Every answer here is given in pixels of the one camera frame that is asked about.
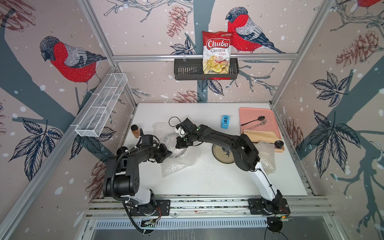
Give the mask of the dark rimmed plate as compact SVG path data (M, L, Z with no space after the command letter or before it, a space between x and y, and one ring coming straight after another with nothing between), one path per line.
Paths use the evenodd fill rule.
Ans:
M172 155L169 157L170 159L180 158L187 151L187 149L176 148L177 137L179 137L179 134L172 132L172 133L166 134L161 139L162 143L166 145L167 149L172 152Z

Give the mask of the cream dinner plate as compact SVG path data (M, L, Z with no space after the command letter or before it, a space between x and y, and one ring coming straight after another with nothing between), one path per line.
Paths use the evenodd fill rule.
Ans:
M233 153L226 148L220 147L218 145L213 145L212 153L215 159L223 164L233 164L235 162Z

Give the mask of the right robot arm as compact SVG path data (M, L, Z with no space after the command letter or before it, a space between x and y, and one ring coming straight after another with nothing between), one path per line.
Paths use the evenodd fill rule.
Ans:
M206 125L196 126L188 118L174 128L179 134L177 149L186 149L194 146L194 142L200 142L224 147L233 154L236 166L242 171L250 173L260 191L261 198L257 205L250 207L256 214L271 216L291 213L286 199L265 173L259 151L247 135L229 135L213 130Z

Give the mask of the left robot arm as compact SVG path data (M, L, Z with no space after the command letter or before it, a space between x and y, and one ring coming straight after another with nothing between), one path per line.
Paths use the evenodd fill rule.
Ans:
M154 192L140 185L139 164L146 161L161 164L171 155L172 152L164 144L158 147L134 147L131 150L120 148L117 155L107 161L102 188L104 196L130 207L130 214L153 215L160 208Z

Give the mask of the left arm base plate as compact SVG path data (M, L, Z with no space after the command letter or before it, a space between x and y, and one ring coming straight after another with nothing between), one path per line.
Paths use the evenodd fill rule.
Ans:
M139 205L129 210L132 217L159 217L169 216L171 200L156 200L156 203Z

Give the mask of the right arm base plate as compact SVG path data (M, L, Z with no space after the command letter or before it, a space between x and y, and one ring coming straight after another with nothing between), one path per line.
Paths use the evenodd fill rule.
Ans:
M248 208L252 215L290 215L291 210L289 208L286 199L281 201L267 201L262 198L260 199L248 199Z

